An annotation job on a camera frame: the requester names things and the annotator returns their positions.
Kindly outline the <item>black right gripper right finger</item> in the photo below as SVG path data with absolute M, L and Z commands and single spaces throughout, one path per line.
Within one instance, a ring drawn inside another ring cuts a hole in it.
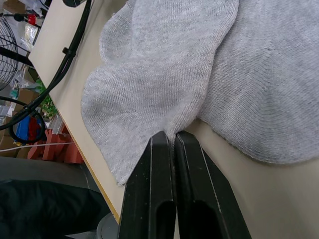
M 180 238 L 251 238 L 228 180 L 195 136 L 178 133 L 174 152 Z

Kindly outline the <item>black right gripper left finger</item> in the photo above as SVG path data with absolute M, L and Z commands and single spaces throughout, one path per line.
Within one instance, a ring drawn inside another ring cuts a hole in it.
M 175 219 L 170 146 L 161 131 L 150 138 L 126 182 L 118 237 L 172 239 Z

